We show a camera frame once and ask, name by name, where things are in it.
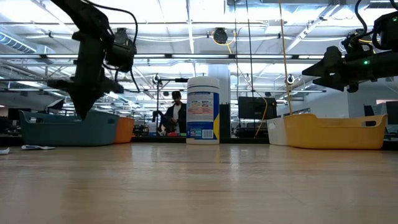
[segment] table surface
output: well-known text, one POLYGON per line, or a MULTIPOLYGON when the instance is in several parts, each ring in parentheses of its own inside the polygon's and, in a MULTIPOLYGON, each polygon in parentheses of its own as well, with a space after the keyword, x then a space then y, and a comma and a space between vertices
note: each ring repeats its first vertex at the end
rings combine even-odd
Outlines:
POLYGON ((11 148, 0 223, 398 223, 398 152, 260 144, 11 148))

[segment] pillar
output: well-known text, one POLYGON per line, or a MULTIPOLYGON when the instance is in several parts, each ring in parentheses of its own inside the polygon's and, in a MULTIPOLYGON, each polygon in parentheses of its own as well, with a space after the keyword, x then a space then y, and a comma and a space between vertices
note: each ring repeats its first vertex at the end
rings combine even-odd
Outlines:
POLYGON ((220 137, 231 137, 231 73, 229 65, 208 65, 207 75, 220 81, 220 137))

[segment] product label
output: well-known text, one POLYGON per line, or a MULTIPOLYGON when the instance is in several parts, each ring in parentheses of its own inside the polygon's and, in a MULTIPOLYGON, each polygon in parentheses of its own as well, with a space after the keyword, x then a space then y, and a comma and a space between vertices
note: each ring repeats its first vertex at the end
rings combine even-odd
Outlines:
POLYGON ((219 138, 219 94, 195 92, 188 94, 187 138, 219 138))

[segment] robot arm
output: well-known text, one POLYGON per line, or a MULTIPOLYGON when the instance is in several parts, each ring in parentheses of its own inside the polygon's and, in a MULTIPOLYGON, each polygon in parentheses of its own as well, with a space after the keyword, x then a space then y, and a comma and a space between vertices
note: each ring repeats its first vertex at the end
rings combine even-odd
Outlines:
POLYGON ((104 75, 104 59, 117 71, 130 71, 135 43, 118 39, 109 26, 108 18, 93 3, 81 0, 51 0, 65 11, 76 24, 79 31, 72 35, 80 42, 78 59, 74 61, 76 74, 70 81, 52 80, 48 85, 69 93, 78 115, 86 118, 95 101, 111 91, 123 93, 124 89, 116 81, 104 75))

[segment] disinfecting wipes container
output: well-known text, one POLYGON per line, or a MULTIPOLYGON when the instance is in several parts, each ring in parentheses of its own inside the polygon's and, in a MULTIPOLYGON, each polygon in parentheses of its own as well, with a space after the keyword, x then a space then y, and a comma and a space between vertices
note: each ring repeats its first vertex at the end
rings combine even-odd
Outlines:
POLYGON ((217 78, 188 81, 187 144, 220 143, 220 84, 217 78))

